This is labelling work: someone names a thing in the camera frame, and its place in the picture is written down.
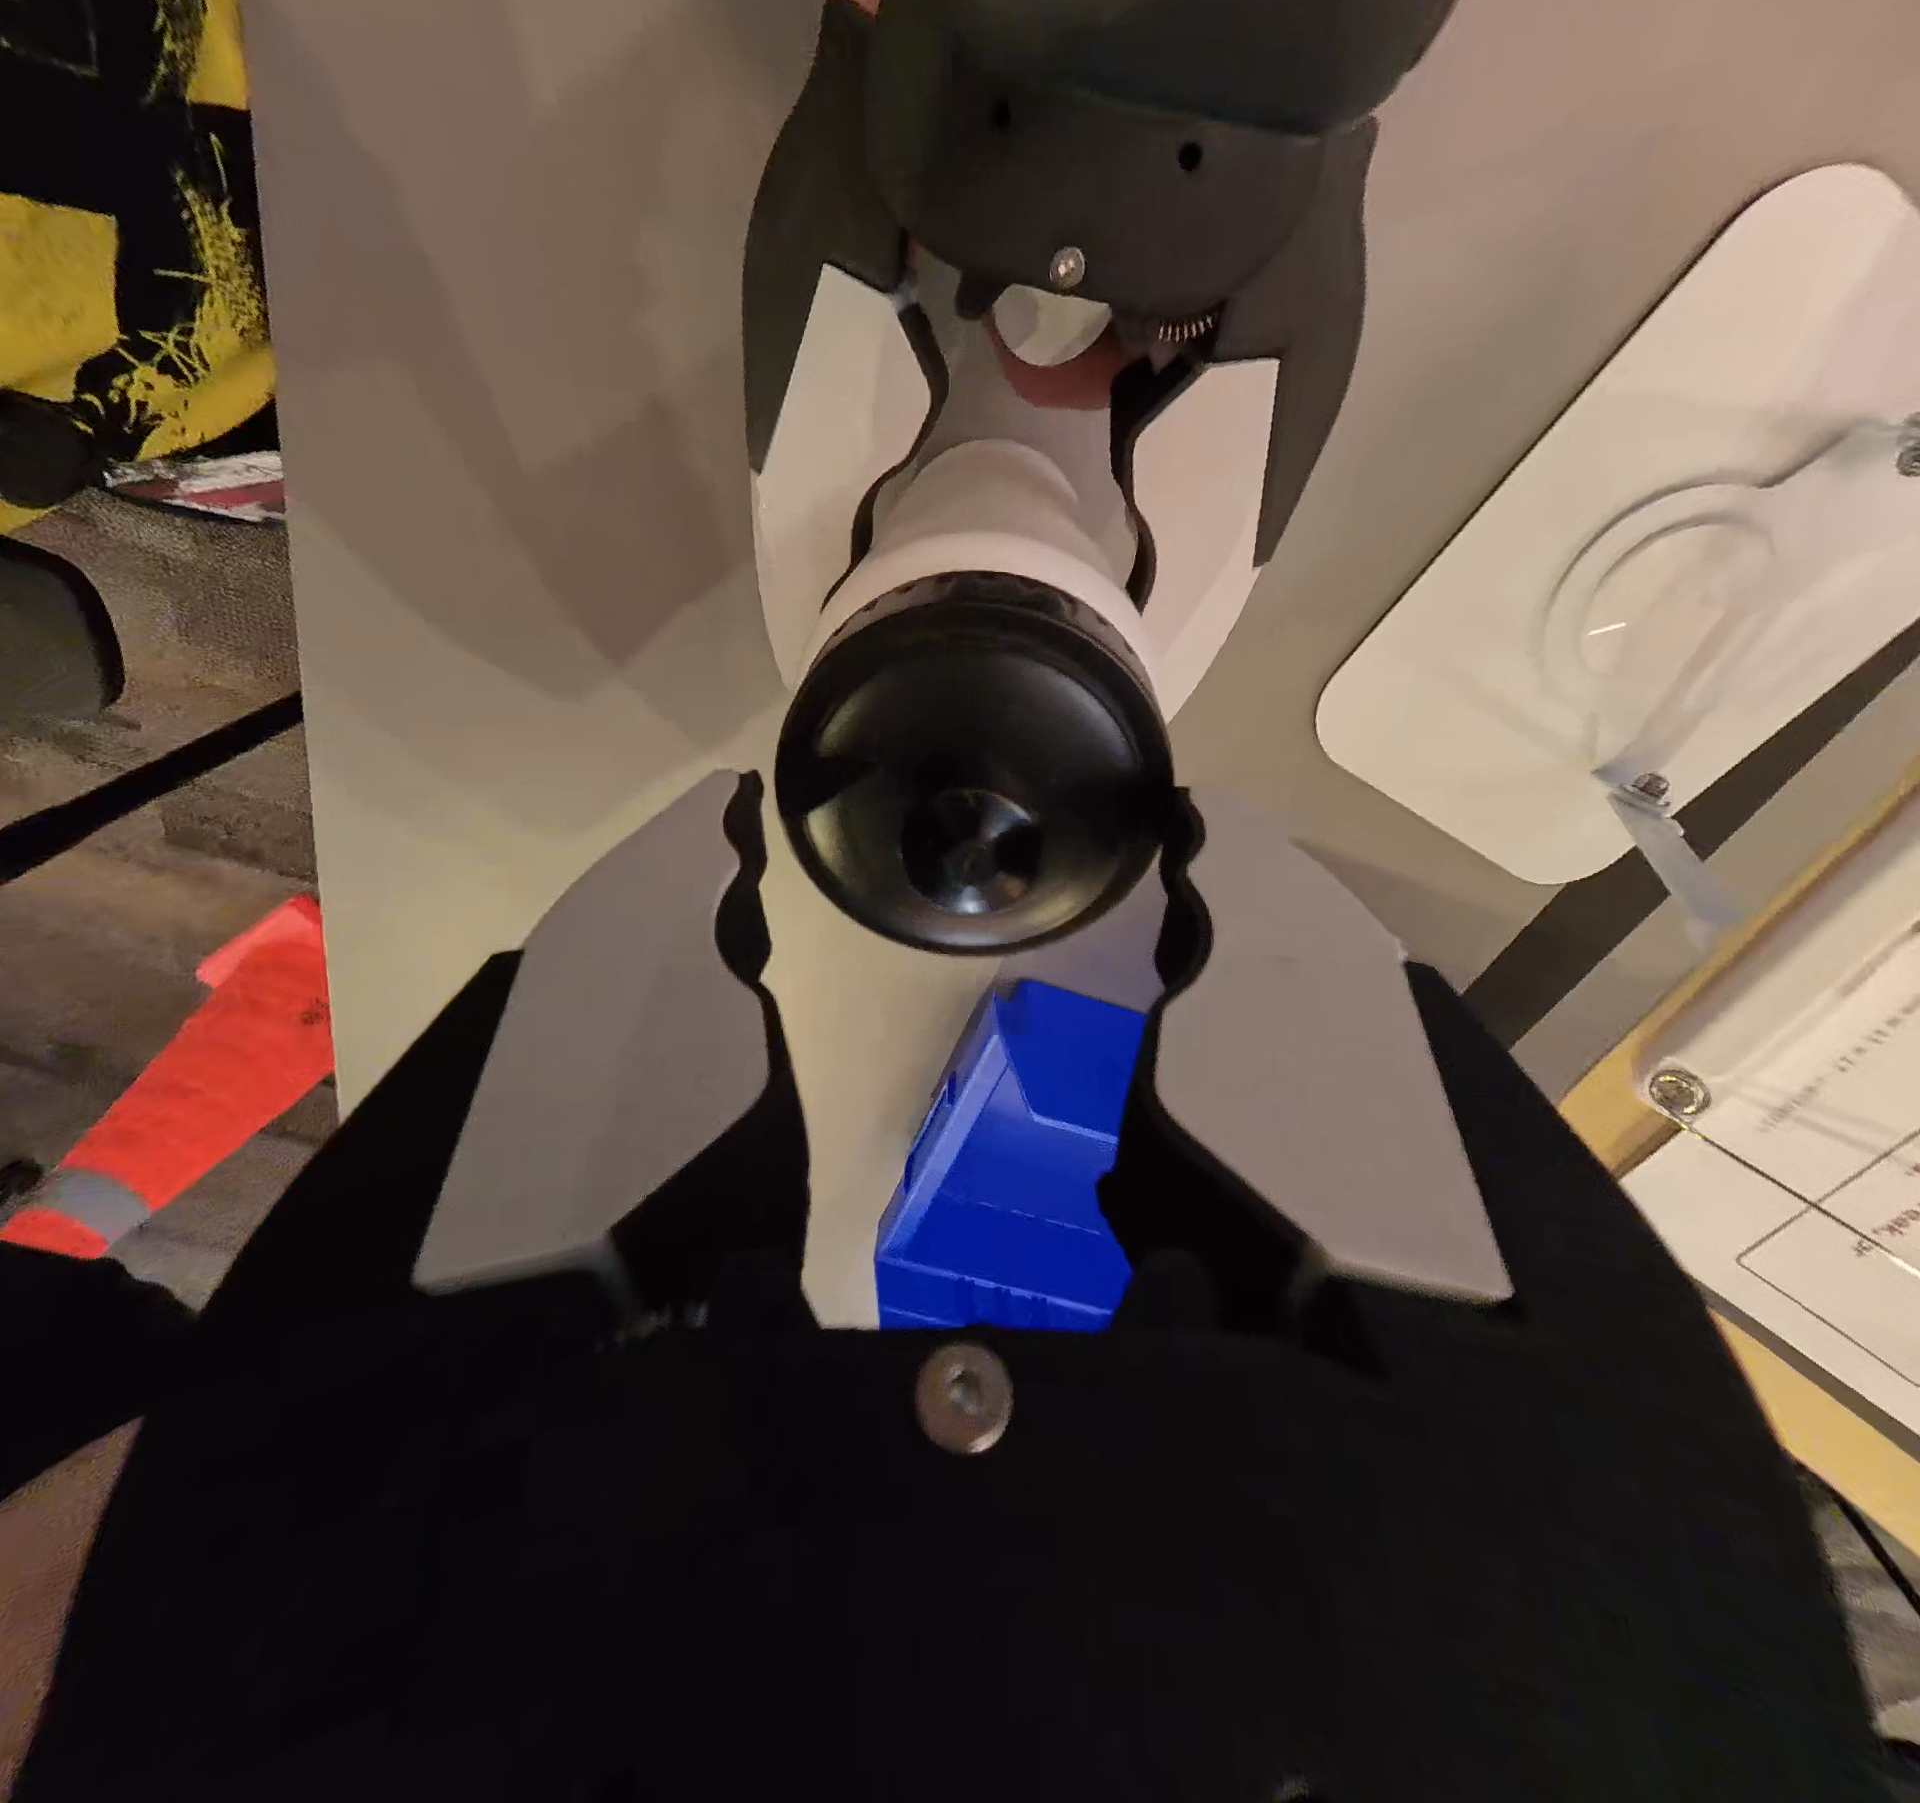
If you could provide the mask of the person's left hand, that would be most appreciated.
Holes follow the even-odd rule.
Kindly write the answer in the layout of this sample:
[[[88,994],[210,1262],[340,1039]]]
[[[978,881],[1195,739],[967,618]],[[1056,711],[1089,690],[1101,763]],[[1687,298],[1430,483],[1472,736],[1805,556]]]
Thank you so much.
[[[1013,395],[1034,410],[1103,414],[1113,407],[1116,378],[1135,361],[1135,354],[1114,331],[1101,333],[1089,349],[1052,366],[1020,360],[998,336],[994,346]]]

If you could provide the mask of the orange traffic cone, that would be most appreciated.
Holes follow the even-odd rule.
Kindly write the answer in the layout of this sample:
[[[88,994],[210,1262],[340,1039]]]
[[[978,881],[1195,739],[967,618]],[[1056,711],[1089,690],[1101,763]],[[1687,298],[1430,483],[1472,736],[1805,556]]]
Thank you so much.
[[[299,895],[198,967],[207,998],[25,1200],[3,1241],[98,1262],[334,1073],[320,902]]]

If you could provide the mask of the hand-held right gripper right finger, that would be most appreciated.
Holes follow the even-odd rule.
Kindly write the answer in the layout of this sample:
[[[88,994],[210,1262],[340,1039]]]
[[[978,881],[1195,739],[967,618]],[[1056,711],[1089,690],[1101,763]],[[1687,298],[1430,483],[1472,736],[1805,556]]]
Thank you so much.
[[[1154,1106],[1334,1273],[1500,1307],[1514,1281],[1405,948],[1274,813],[1195,789],[1180,818]]]

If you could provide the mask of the blue plastic bin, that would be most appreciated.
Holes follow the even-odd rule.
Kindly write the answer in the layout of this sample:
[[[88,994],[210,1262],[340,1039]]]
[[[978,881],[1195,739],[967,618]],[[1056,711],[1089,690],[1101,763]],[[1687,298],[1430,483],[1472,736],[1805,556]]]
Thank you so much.
[[[878,1227],[878,1324],[1099,1334],[1131,1279],[1095,1186],[1147,1015],[1038,978],[973,1009]]]

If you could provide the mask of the white plastic bottle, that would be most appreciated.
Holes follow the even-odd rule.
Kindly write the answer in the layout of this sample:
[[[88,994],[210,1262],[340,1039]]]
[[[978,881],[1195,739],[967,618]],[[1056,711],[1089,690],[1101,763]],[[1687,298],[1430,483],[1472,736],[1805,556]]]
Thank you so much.
[[[1161,690],[1146,615],[1128,591],[1139,529],[1118,495],[1082,502],[1069,474],[1036,446],[979,441],[950,446],[907,484],[846,575],[807,604],[801,644],[778,671],[805,671],[855,615],[889,592],[943,574],[1000,574],[1065,592],[1105,624]]]

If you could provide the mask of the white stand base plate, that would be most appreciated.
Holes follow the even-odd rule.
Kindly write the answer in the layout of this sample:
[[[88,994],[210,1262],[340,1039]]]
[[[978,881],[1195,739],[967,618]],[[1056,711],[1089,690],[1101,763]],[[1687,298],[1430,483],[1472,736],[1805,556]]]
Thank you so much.
[[[1742,209],[1505,476],[1323,690],[1331,761],[1515,879],[1627,851],[1594,773],[1676,810],[1916,624],[1916,201],[1838,162]],[[1627,510],[1755,484],[1780,572],[1759,627],[1674,716],[1596,746],[1538,641],[1555,579]]]

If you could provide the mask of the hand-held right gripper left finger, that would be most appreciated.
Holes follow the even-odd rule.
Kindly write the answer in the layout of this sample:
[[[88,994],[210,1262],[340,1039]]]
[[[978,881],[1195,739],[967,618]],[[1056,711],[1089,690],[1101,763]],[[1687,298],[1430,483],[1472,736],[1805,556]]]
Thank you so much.
[[[611,1271],[613,1233],[742,1119],[769,1073],[721,903],[761,872],[757,776],[717,770],[576,879],[527,938],[413,1283],[427,1294]]]

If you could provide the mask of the black tape strip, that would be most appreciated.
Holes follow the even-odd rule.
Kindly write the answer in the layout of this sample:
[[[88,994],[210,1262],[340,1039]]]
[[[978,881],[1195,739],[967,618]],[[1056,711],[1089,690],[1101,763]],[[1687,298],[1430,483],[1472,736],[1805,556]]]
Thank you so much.
[[[1680,808],[1684,841],[1715,856],[1916,658],[1919,627],[1910,626]],[[1666,895],[1654,871],[1626,859],[1563,888],[1468,987],[1468,1007],[1500,1047],[1515,1049],[1661,903]]]

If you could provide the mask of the red green striped object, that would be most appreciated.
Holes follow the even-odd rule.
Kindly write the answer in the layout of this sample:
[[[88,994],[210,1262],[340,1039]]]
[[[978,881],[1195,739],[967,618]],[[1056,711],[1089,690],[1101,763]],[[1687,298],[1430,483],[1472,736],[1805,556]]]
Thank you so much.
[[[288,522],[279,448],[169,456],[109,465],[104,490],[119,500],[171,515],[242,525]]]

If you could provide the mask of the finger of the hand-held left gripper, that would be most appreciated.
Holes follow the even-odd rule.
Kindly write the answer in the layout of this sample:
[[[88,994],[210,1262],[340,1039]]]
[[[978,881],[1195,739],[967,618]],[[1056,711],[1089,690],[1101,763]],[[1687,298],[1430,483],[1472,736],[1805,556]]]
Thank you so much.
[[[1257,581],[1280,361],[1199,370],[1135,437],[1131,510],[1151,574],[1136,607],[1161,706],[1182,706],[1243,615]]]
[[[779,682],[801,686],[832,595],[866,555],[878,495],[946,402],[916,267],[882,293],[822,270],[773,438],[751,471],[758,598]]]

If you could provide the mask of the black bottle lid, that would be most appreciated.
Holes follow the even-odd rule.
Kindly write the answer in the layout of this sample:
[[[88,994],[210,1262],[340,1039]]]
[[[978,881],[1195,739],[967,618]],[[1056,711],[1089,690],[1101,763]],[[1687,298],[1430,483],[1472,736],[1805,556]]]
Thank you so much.
[[[1107,618],[1036,578],[947,569],[857,609],[808,663],[773,799],[849,921],[916,951],[1006,955],[1133,894],[1175,761]]]

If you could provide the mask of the clear round stand foot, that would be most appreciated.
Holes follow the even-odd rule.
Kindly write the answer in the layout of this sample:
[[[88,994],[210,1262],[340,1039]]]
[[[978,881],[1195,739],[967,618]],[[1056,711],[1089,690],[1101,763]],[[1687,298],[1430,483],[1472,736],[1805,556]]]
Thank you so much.
[[[1598,749],[1624,749],[1753,636],[1780,560],[1755,484],[1695,484],[1627,510],[1548,592],[1544,682],[1596,725]]]

